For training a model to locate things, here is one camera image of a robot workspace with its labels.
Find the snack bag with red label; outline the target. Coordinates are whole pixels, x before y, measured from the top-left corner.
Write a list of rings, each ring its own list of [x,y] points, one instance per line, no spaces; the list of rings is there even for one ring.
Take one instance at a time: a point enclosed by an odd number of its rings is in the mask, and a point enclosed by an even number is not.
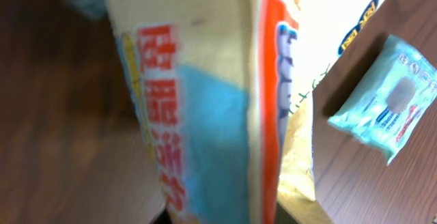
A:
[[[105,0],[174,223],[273,223],[289,118],[384,0]]]

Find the mint green wet wipes pack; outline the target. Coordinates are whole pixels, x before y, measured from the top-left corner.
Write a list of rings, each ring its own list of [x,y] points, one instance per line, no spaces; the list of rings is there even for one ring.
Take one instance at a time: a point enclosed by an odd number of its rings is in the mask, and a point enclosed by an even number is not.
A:
[[[435,67],[415,47],[390,35],[328,123],[378,148],[391,163],[435,98]]]

